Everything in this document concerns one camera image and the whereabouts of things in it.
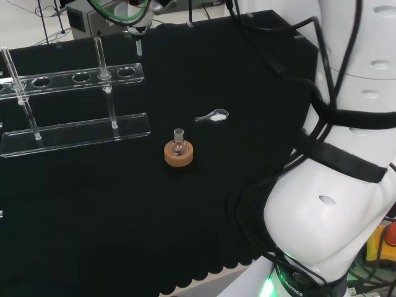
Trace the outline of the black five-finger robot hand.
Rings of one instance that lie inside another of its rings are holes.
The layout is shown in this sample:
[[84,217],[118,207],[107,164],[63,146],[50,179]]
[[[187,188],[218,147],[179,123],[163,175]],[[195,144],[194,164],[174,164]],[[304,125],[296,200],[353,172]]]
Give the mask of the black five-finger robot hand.
[[146,9],[157,13],[165,8],[163,1],[125,1],[125,3],[128,5],[130,13],[143,12]]

